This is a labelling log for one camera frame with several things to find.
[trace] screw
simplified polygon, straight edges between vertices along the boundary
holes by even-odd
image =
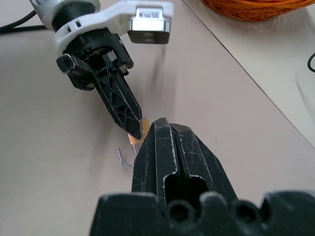
[[[64,62],[64,64],[65,64],[66,66],[71,66],[71,65],[72,65],[72,60],[71,60],[70,58],[65,58],[65,59],[63,60],[63,62]]]

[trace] black electrical cord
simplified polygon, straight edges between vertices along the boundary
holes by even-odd
[[[315,53],[313,55],[311,55],[309,61],[307,62],[307,67],[310,69],[311,72],[315,73],[315,69],[311,66],[311,62],[312,62],[314,57],[315,57]]]
[[[36,15],[36,12],[32,11],[30,14],[28,14],[25,17],[23,17],[21,20],[18,20],[18,21],[14,22],[14,23],[11,23],[9,25],[0,27],[0,34],[13,33],[13,32],[23,32],[23,31],[30,31],[30,30],[45,30],[45,29],[47,29],[45,26],[17,27],[17,26],[20,26],[21,24],[24,24],[26,21],[29,21],[35,15]]]

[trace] barcode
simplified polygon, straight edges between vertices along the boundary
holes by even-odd
[[[140,12],[139,16],[143,18],[159,18],[159,12]]]

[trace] orange rope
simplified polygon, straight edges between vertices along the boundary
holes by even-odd
[[[202,0],[221,15],[239,21],[265,21],[297,8],[309,6],[315,0]]]

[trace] label sticker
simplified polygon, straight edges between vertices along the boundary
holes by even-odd
[[[140,11],[139,17],[142,18],[159,18],[159,12],[156,11]]]

